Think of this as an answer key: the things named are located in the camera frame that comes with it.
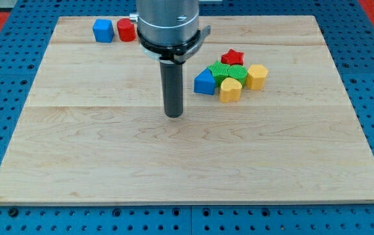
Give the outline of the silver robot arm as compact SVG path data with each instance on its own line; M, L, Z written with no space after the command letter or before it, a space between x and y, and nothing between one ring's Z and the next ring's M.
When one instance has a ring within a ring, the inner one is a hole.
M211 33L209 25L199 28L198 0L136 0L129 19L142 51L166 64L185 63Z

